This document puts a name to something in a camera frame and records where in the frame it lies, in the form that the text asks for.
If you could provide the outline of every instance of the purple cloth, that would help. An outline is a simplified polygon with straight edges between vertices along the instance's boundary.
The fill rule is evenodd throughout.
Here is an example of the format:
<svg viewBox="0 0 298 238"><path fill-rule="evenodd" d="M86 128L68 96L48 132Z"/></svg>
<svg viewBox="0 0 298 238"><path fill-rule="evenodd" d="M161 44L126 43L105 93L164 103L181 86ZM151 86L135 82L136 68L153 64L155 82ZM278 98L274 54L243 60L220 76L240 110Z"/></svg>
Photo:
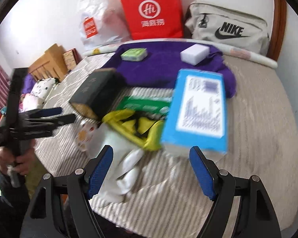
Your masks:
<svg viewBox="0 0 298 238"><path fill-rule="evenodd" d="M31 93L35 83L36 81L33 78L33 76L30 73L28 73L28 75L26 75L26 77L24 78L22 94Z"/></svg>
<svg viewBox="0 0 298 238"><path fill-rule="evenodd" d="M223 74L226 97L236 92L236 79L223 63L223 53L213 46L210 54L196 66L182 62L180 52L194 45L188 42L157 41L121 45L103 66L116 68L129 86L174 88L180 69L198 69ZM121 54L131 48L147 48L148 56L140 62L123 61Z"/></svg>

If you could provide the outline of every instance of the white foam block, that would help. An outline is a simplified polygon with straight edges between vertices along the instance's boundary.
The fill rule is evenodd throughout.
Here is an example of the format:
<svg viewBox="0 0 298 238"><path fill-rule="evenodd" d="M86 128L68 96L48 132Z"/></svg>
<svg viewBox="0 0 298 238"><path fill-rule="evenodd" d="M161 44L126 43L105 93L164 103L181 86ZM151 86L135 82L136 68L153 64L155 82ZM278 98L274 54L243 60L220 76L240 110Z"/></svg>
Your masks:
<svg viewBox="0 0 298 238"><path fill-rule="evenodd" d="M180 53L181 61L192 65L197 65L210 53L210 47L195 44Z"/></svg>

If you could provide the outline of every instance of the brown wooden trim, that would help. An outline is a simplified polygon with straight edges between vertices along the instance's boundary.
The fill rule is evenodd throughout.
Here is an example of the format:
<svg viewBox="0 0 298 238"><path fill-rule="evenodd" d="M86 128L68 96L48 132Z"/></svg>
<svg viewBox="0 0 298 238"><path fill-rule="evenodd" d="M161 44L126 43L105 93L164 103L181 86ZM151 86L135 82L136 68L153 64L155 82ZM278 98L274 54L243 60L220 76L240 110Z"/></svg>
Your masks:
<svg viewBox="0 0 298 238"><path fill-rule="evenodd" d="M271 33L267 57L277 61L280 50L283 45L286 20L287 20L287 3L285 0L274 0L274 21Z"/></svg>

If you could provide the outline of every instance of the person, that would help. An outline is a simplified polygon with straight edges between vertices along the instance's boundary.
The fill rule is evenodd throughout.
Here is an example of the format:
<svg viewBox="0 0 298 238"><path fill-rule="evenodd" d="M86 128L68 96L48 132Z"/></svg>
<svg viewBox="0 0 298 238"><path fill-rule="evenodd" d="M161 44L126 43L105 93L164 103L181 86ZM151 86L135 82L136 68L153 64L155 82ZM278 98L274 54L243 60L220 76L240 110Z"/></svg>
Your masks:
<svg viewBox="0 0 298 238"><path fill-rule="evenodd" d="M20 237L24 215L30 203L28 190L25 184L13 188L10 177L7 175L7 165L18 163L16 172L25 176L29 173L35 160L35 140L31 140L30 148L21 156L14 157L4 147L0 147L0 238Z"/></svg>

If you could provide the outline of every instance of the bed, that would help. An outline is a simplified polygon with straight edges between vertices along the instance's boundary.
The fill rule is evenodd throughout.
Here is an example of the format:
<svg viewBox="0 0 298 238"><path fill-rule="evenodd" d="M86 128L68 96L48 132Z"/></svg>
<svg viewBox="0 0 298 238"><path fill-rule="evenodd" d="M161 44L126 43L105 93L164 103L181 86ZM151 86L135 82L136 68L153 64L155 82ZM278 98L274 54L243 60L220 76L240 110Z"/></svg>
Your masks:
<svg viewBox="0 0 298 238"><path fill-rule="evenodd" d="M273 69L277 64L265 57L245 56L244 50L222 49L225 64L235 74L237 92L227 100L229 150L217 166L233 176L260 176L280 228L285 229L298 208L298 132L286 92ZM50 93L45 108L61 106L64 113L74 112L68 100L88 74L112 55L81 61ZM74 144L82 119L78 115L74 124L60 128L54 137L38 140L37 157L52 175L67 175L88 162ZM139 167L140 176L124 203L108 203L96 195L90 200L93 211L145 237L196 237L212 202L203 195L189 161L159 151L146 154ZM231 236L238 203L235 198L223 237Z"/></svg>

